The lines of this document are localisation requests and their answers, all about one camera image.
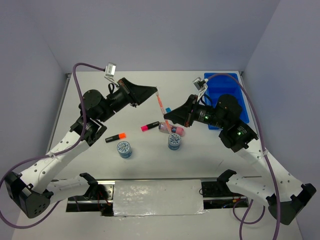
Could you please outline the thin orange pen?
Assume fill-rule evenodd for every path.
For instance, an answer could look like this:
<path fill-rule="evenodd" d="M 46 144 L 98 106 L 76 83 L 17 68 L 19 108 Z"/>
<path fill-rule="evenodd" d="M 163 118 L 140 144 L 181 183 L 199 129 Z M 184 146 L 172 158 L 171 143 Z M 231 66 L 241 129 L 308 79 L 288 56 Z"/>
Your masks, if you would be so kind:
<path fill-rule="evenodd" d="M 157 101 L 158 101 L 158 104 L 159 104 L 159 107 L 160 107 L 160 110 L 161 110 L 162 115 L 165 116 L 166 111 L 165 111 L 165 109 L 164 109 L 164 106 L 163 106 L 163 103 L 162 103 L 162 101 L 161 101 L 161 98 L 160 98 L 160 97 L 157 97 Z M 171 127 L 170 127 L 169 122 L 168 122 L 166 119 L 164 120 L 164 122 L 165 122 L 166 128 L 167 128 L 167 130 L 168 130 L 168 133 L 171 134 L 172 131 L 171 131 Z"/>

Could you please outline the blue round tub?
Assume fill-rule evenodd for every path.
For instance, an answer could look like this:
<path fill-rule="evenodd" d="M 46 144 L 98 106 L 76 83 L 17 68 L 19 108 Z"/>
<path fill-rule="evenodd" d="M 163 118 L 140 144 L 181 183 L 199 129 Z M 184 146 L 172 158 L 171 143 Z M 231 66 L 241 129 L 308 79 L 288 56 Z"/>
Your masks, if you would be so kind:
<path fill-rule="evenodd" d="M 116 146 L 118 154 L 124 158 L 127 159 L 132 155 L 132 148 L 128 141 L 121 141 Z"/>
<path fill-rule="evenodd" d="M 179 134 L 171 133 L 168 136 L 168 147 L 170 150 L 178 150 L 180 148 L 182 137 Z"/>

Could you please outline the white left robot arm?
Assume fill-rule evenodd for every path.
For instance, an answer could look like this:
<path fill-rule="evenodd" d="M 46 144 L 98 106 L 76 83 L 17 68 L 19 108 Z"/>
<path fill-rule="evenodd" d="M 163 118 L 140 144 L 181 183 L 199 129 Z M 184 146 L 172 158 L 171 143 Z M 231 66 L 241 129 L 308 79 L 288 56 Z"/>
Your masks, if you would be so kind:
<path fill-rule="evenodd" d="M 117 90 L 103 96 L 98 90 L 84 93 L 79 105 L 80 117 L 45 157 L 20 173 L 9 171 L 4 183 L 9 197 L 30 219 L 41 215 L 49 205 L 72 196 L 91 200 L 97 196 L 98 182 L 88 173 L 69 179 L 56 179 L 73 159 L 87 151 L 107 130 L 104 122 L 127 105 L 137 107 L 158 90 L 154 86 L 117 82 Z"/>

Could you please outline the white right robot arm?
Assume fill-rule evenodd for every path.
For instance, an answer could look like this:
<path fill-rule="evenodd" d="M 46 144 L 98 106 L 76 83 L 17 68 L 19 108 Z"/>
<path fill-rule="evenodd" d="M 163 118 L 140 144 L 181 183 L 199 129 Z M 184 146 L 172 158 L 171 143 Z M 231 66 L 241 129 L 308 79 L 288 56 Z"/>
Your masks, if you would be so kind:
<path fill-rule="evenodd" d="M 202 105 L 191 94 L 180 107 L 164 118 L 186 128 L 193 122 L 220 128 L 223 145 L 251 165 L 263 178 L 262 183 L 244 179 L 235 170 L 226 170 L 218 177 L 217 190 L 223 196 L 232 192 L 245 195 L 265 206 L 280 223 L 290 225 L 315 195 L 311 183 L 302 183 L 289 173 L 267 150 L 257 133 L 240 119 L 242 107 L 230 94 L 221 95 L 216 106 Z"/>

